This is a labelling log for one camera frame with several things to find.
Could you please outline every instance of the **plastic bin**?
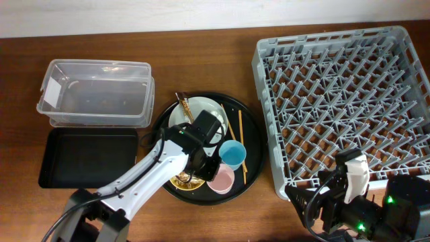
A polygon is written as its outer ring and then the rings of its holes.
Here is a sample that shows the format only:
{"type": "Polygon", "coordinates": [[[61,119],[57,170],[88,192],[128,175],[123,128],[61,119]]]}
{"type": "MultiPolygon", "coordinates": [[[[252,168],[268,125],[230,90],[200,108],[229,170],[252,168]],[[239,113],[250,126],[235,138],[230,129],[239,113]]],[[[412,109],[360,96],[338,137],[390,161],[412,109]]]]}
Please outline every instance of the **plastic bin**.
{"type": "Polygon", "coordinates": [[[370,189],[430,178],[430,83],[400,26],[260,40],[252,60],[276,193],[316,188],[335,155],[359,148],[370,189]]]}
{"type": "Polygon", "coordinates": [[[150,67],[114,60],[53,60],[36,109],[53,126],[147,127],[155,90],[150,67]]]}

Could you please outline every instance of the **pink cup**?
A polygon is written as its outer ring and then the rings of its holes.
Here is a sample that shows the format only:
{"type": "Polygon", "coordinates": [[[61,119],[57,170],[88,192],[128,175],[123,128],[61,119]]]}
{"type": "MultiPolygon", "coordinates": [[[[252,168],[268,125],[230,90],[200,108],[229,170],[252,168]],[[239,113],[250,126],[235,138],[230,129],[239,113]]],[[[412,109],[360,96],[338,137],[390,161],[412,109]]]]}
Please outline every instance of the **pink cup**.
{"type": "Polygon", "coordinates": [[[231,190],[234,183],[234,171],[225,164],[220,164],[220,169],[213,181],[208,182],[208,186],[217,194],[226,194],[231,190]]]}

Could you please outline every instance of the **black tray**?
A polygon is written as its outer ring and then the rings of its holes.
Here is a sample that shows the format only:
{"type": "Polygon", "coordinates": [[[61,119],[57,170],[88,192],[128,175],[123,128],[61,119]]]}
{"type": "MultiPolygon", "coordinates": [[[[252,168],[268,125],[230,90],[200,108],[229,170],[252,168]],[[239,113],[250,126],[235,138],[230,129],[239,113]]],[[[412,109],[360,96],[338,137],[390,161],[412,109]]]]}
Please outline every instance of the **black tray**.
{"type": "MultiPolygon", "coordinates": [[[[240,101],[233,97],[220,94],[220,93],[194,93],[189,97],[207,97],[213,99],[219,104],[223,104],[226,110],[228,121],[232,126],[236,139],[240,141],[239,133],[239,114],[238,110],[242,110],[242,125],[243,125],[243,138],[245,148],[247,150],[246,165],[248,169],[247,184],[243,181],[243,170],[242,167],[234,172],[234,183],[231,191],[227,194],[220,195],[212,191],[207,183],[203,184],[200,188],[192,191],[182,191],[177,189],[170,181],[165,183],[163,187],[172,195],[183,200],[197,205],[216,205],[223,202],[227,202],[236,198],[237,196],[244,193],[251,185],[255,182],[258,175],[263,169],[264,160],[266,159],[266,140],[261,133],[261,129],[258,123],[255,121],[252,113],[248,107],[242,104],[240,101]]],[[[153,129],[158,130],[168,126],[170,113],[173,108],[177,105],[174,103],[168,107],[155,121],[153,129]]],[[[230,131],[227,132],[226,140],[232,139],[230,131]]]]}
{"type": "Polygon", "coordinates": [[[48,136],[39,186],[100,188],[119,178],[136,161],[133,128],[55,128],[48,136]]]}

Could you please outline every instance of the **black round tray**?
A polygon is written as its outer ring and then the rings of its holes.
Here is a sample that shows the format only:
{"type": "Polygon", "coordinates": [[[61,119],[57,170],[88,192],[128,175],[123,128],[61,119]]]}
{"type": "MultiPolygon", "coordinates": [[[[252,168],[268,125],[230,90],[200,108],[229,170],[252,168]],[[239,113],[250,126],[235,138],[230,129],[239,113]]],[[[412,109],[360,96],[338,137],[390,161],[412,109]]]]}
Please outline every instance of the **black round tray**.
{"type": "MultiPolygon", "coordinates": [[[[234,172],[234,183],[231,191],[227,194],[217,194],[212,191],[207,183],[200,188],[192,191],[183,191],[177,189],[170,181],[165,183],[163,187],[172,195],[183,200],[197,205],[217,205],[223,202],[230,201],[244,193],[255,182],[258,175],[263,169],[264,160],[266,158],[266,142],[263,140],[261,129],[255,121],[254,116],[247,106],[233,97],[221,93],[193,93],[189,97],[207,97],[222,104],[225,108],[228,121],[233,129],[234,136],[238,141],[241,140],[239,132],[239,110],[242,110],[242,127],[245,148],[247,150],[247,158],[245,160],[248,169],[247,184],[244,184],[242,167],[234,172]]],[[[165,128],[168,126],[170,113],[178,103],[168,107],[155,121],[153,130],[165,128]]],[[[232,139],[230,131],[227,132],[226,140],[232,139]]]]}

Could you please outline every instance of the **brown wooden surface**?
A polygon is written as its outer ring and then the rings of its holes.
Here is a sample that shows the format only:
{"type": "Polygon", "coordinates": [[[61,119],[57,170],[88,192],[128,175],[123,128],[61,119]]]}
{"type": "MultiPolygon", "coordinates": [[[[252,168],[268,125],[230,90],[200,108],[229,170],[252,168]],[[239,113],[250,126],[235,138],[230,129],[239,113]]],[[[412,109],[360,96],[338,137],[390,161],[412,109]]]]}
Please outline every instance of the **brown wooden surface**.
{"type": "MultiPolygon", "coordinates": [[[[218,91],[244,102],[262,124],[251,69],[258,40],[390,25],[408,30],[429,71],[430,21],[0,39],[0,241],[41,240],[74,192],[38,185],[46,137],[52,127],[47,116],[37,113],[36,104],[52,59],[150,63],[156,83],[153,120],[174,102],[175,91],[218,91]]],[[[139,158],[143,155],[140,149],[139,158]]],[[[370,194],[376,194],[380,202],[383,193],[370,194]]],[[[307,234],[291,203],[275,194],[267,161],[252,188],[226,204],[187,204],[160,189],[134,217],[128,238],[272,241],[307,234]]]]}

